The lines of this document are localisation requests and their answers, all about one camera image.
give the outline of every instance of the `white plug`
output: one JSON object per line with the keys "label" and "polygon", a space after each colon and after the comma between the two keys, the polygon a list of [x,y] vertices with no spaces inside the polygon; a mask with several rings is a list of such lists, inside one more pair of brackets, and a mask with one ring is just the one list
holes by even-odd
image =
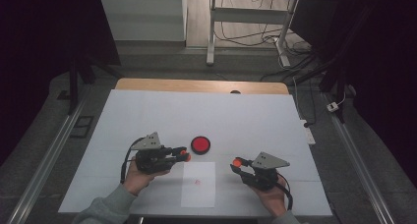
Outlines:
{"label": "white plug", "polygon": [[331,104],[328,104],[328,111],[329,112],[334,112],[338,109],[338,106],[336,104],[336,102],[333,102]]}

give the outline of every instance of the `orange fingertip pad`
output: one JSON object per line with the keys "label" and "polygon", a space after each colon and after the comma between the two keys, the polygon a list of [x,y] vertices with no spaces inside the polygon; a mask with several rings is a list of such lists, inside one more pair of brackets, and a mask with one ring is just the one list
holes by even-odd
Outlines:
{"label": "orange fingertip pad", "polygon": [[233,166],[235,166],[235,167],[240,167],[240,166],[242,166],[242,161],[241,161],[239,158],[235,158],[235,159],[233,160]]}

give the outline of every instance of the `white board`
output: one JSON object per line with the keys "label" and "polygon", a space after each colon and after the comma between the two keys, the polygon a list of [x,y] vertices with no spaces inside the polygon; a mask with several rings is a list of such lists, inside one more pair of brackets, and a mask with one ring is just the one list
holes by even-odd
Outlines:
{"label": "white board", "polygon": [[118,185],[125,154],[138,138],[158,132],[167,147],[210,140],[192,162],[215,163],[214,207],[182,207],[184,164],[157,177],[134,201],[143,216],[264,217],[258,197],[229,164],[267,152],[290,162],[279,169],[291,185],[295,215],[331,215],[313,156],[291,95],[112,90],[59,212],[80,212]]}

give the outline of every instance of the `white wall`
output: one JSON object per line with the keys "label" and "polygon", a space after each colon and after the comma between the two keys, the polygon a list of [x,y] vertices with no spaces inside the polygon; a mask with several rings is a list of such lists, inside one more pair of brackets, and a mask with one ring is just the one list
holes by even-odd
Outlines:
{"label": "white wall", "polygon": [[186,38],[187,0],[101,0],[115,40]]}

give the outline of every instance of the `gray sleeve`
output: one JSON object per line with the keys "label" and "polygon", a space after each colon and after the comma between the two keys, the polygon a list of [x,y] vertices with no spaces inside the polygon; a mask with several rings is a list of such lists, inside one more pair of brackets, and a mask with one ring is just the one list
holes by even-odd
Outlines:
{"label": "gray sleeve", "polygon": [[273,219],[272,224],[300,224],[291,211],[286,211],[283,215],[280,215]]}
{"label": "gray sleeve", "polygon": [[124,223],[135,198],[120,184],[109,196],[95,198],[86,210],[76,216],[73,224]]}

